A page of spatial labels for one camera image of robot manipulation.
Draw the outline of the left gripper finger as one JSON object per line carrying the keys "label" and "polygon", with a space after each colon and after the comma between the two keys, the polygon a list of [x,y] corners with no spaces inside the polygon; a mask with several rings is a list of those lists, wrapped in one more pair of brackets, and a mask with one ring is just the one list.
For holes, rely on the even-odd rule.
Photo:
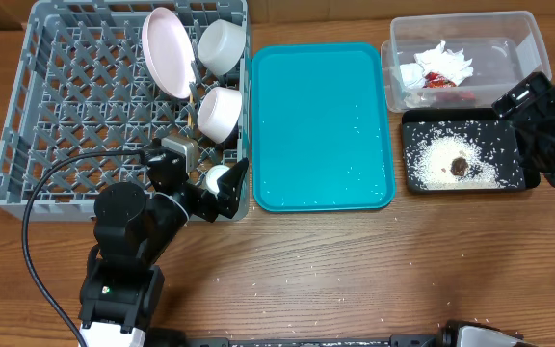
{"label": "left gripper finger", "polygon": [[166,150],[162,146],[162,140],[160,138],[154,138],[149,145],[142,148],[142,161],[160,161],[165,153]]}
{"label": "left gripper finger", "polygon": [[249,168],[249,159],[243,158],[218,179],[217,207],[220,215],[232,219],[238,212],[241,191]]}

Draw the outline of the white paper cup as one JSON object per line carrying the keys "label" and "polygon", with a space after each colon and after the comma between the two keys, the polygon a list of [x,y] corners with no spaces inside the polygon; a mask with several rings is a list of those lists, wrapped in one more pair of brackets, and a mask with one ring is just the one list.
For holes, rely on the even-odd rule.
{"label": "white paper cup", "polygon": [[213,166],[205,175],[203,184],[204,188],[217,195],[220,192],[218,179],[229,171],[229,166],[226,165],[216,165]]}

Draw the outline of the wooden chopstick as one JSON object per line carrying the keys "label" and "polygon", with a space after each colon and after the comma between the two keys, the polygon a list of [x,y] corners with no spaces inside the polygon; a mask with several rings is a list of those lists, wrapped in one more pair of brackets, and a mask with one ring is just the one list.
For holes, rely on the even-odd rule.
{"label": "wooden chopstick", "polygon": [[190,97],[189,97],[189,102],[188,102],[187,108],[188,108],[187,125],[191,129],[193,129],[194,128],[194,114],[195,114],[195,111],[196,111],[196,107],[195,107],[194,97],[192,95],[190,95]]}

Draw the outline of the pink bowl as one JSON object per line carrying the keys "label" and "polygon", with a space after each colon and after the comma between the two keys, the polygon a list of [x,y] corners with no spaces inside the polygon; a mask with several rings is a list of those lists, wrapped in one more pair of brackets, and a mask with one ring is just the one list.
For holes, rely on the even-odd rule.
{"label": "pink bowl", "polygon": [[237,124],[242,105],[243,97],[238,90],[212,89],[198,110],[199,131],[216,144],[222,143]]}

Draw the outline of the pink round plate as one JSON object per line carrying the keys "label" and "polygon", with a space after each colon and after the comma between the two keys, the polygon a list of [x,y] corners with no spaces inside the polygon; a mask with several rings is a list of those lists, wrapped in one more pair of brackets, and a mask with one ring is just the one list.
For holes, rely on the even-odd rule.
{"label": "pink round plate", "polygon": [[167,8],[153,10],[144,21],[142,47],[145,64],[155,84],[164,93],[186,99],[196,82],[195,56],[185,27]]}

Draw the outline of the grey-white bowl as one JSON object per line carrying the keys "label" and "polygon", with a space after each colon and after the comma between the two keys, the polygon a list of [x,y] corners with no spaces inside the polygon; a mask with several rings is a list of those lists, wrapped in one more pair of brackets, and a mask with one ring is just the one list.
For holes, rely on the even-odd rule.
{"label": "grey-white bowl", "polygon": [[246,45],[242,26],[218,19],[202,33],[198,58],[214,75],[230,72],[239,62]]}

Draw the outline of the red snack wrapper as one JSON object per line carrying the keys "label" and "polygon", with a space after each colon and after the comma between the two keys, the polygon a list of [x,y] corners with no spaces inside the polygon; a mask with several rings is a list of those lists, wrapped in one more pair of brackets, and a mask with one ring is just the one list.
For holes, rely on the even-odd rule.
{"label": "red snack wrapper", "polygon": [[[427,89],[449,89],[455,88],[456,84],[436,72],[429,72],[425,76],[424,87]],[[472,92],[438,92],[434,93],[435,102],[474,102],[475,95]]]}

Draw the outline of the brown food scrap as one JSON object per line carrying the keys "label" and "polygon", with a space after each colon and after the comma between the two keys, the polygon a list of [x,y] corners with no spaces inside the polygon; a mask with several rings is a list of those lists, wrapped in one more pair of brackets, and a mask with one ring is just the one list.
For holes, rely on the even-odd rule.
{"label": "brown food scrap", "polygon": [[469,164],[463,157],[454,159],[451,163],[450,172],[453,176],[464,177],[469,169]]}

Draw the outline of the white napkin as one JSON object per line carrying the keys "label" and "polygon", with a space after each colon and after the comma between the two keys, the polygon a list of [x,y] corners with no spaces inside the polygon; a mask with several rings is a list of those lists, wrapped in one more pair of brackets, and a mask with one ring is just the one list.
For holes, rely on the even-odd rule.
{"label": "white napkin", "polygon": [[464,80],[474,74],[472,60],[466,59],[463,50],[452,51],[445,48],[442,40],[435,48],[413,55],[414,62],[400,65],[404,85],[408,89],[423,89],[425,76],[436,72],[451,80],[458,87]]}

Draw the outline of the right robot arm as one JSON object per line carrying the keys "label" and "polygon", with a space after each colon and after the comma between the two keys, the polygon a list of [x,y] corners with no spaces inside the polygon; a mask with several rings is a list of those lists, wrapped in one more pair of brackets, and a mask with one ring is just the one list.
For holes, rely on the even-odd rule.
{"label": "right robot arm", "polygon": [[[542,72],[533,72],[492,104],[521,141],[520,166],[543,174],[555,188],[555,85]],[[517,335],[491,327],[449,320],[434,341],[436,347],[534,347]]]}

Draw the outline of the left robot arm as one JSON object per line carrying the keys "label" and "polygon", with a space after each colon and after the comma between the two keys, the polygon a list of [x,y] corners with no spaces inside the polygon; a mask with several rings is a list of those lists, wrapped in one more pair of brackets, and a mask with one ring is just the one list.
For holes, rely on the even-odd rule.
{"label": "left robot arm", "polygon": [[228,168],[212,193],[190,183],[185,156],[163,141],[135,154],[154,193],[124,181],[108,186],[94,203],[96,244],[80,291],[84,346],[185,345],[183,333],[151,325],[165,282],[156,262],[192,216],[214,222],[237,213],[249,167],[242,159]]}

